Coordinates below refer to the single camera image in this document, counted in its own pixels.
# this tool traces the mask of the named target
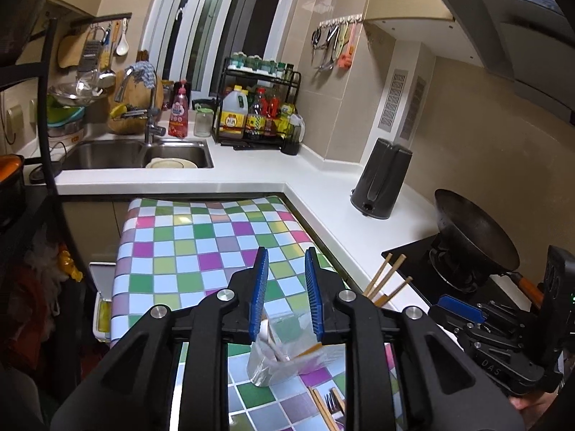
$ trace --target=kitchen sink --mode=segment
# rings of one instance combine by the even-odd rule
[[[89,140],[78,144],[64,159],[63,170],[144,168],[153,158],[183,158],[198,168],[213,168],[208,144],[203,141],[164,140],[145,145],[138,140]]]

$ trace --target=range hood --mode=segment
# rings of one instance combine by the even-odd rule
[[[484,67],[575,126],[575,32],[555,0],[443,0]]]

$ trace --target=dish soap bottle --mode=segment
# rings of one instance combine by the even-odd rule
[[[174,97],[168,134],[183,139],[188,135],[188,97],[186,96],[186,80],[182,79],[182,86]]]

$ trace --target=wok handle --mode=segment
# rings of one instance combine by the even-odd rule
[[[533,282],[523,277],[518,272],[507,272],[505,275],[517,285],[518,289],[521,290],[523,295],[527,296],[529,301],[533,303],[538,309],[541,309],[543,304],[543,294],[541,290],[537,288]]]

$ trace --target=air vent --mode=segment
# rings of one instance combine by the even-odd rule
[[[418,82],[415,85],[415,90],[413,91],[413,96],[411,97],[411,103],[409,104],[409,110],[407,111],[405,122],[403,123],[403,129],[399,135],[401,139],[409,140],[411,137],[413,126],[415,126],[415,119],[418,117],[419,107],[421,107],[422,104],[423,92],[426,89],[425,86],[426,82],[418,77]]]
[[[385,106],[383,108],[383,114],[381,115],[380,124],[378,128],[383,131],[391,133],[393,122],[397,114],[397,109],[399,108],[399,102],[401,102],[401,95],[403,94],[403,88],[405,86],[405,81],[407,79],[407,71],[396,69],[393,73],[393,79],[391,86],[389,87],[389,94],[385,100]]]

